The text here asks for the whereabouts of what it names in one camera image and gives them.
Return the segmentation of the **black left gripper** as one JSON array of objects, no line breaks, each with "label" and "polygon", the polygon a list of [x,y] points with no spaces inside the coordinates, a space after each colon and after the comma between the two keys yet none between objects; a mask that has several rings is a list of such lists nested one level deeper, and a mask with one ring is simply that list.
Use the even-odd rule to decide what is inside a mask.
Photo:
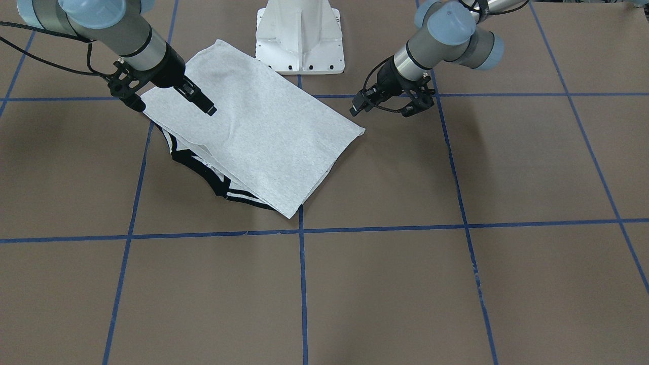
[{"label": "black left gripper", "polygon": [[[350,113],[357,116],[362,111],[368,113],[373,108],[388,113],[401,114],[404,117],[414,116],[415,114],[429,110],[434,106],[434,95],[436,91],[429,87],[431,76],[424,72],[422,76],[411,81],[401,76],[396,67],[394,57],[384,59],[366,76],[363,83],[363,90],[357,92],[352,100]],[[381,106],[392,97],[406,95],[409,102],[398,109]]]}]

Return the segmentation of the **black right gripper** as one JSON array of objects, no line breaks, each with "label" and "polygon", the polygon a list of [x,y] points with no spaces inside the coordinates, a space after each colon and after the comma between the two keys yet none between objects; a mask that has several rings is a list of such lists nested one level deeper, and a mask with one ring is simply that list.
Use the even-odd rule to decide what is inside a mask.
[{"label": "black right gripper", "polygon": [[125,106],[137,113],[143,113],[146,104],[137,94],[145,85],[152,83],[158,88],[175,88],[188,102],[203,113],[213,116],[217,108],[192,80],[185,75],[186,63],[169,45],[160,64],[149,70],[136,70],[127,62],[114,62],[116,71],[107,78],[111,96],[118,98]]}]

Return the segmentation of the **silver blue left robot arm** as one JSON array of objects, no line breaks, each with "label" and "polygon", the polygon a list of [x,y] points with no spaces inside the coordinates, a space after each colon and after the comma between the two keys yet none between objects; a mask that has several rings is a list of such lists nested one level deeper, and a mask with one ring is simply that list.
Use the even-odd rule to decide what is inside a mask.
[{"label": "silver blue left robot arm", "polygon": [[418,7],[416,32],[394,55],[370,72],[376,82],[364,84],[352,100],[353,116],[374,108],[404,117],[434,106],[429,87],[432,69],[441,62],[489,70],[501,61],[503,40],[480,23],[522,9],[527,1],[424,1]]}]

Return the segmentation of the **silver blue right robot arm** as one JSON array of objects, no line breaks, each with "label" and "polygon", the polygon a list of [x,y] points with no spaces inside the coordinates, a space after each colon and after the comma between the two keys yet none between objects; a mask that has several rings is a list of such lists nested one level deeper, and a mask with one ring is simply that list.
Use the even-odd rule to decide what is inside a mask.
[{"label": "silver blue right robot arm", "polygon": [[[186,76],[183,58],[144,19],[144,13],[154,5],[153,1],[18,1],[16,6],[23,24],[2,22],[2,26],[87,44],[87,71],[53,62],[48,65],[80,76],[102,78],[111,95],[137,113],[146,109],[138,91],[152,83],[158,88],[173,88],[212,116],[217,109]],[[93,42],[103,43],[118,55],[113,74],[99,72],[91,66]]]}]

